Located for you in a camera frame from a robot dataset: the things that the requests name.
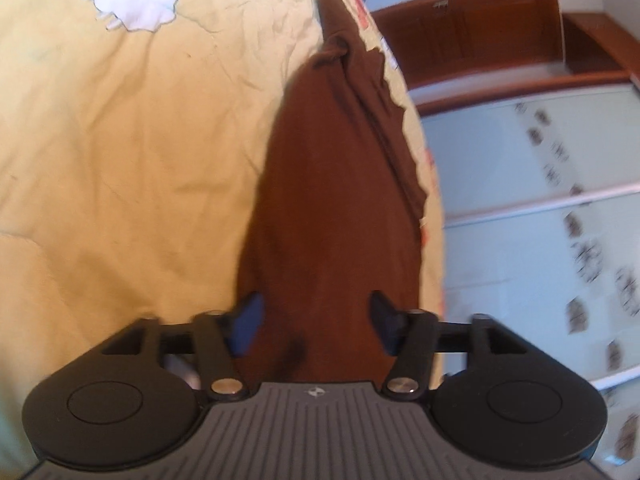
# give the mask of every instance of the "brown cloth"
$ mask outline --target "brown cloth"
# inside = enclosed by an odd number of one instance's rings
[[[380,383],[392,365],[369,295],[417,308],[426,195],[389,94],[342,0],[318,0],[324,45],[284,97],[238,274],[265,320],[238,369],[260,381]]]

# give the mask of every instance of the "yellow bedsheet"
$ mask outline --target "yellow bedsheet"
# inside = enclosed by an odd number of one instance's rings
[[[44,376],[143,313],[232,306],[284,85],[321,43],[314,0],[150,3],[0,0],[0,478],[34,462],[20,408]],[[437,177],[386,55],[429,193],[422,307],[438,311]]]

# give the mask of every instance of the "mattress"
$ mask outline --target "mattress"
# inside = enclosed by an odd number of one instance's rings
[[[420,306],[442,310],[437,174],[404,80],[392,98],[429,197]],[[133,319],[234,301],[271,127],[319,47],[315,0],[1,0],[0,478],[34,463],[30,389]]]

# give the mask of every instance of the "brown garment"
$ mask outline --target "brown garment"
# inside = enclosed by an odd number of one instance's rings
[[[276,118],[238,275],[265,321],[245,380],[374,380],[388,373],[369,295],[417,308],[426,195],[389,94],[342,0],[318,0],[324,45]]]

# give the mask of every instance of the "brown wooden door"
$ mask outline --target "brown wooden door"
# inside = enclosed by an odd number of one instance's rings
[[[558,0],[413,0],[373,17],[409,88],[562,59]]]

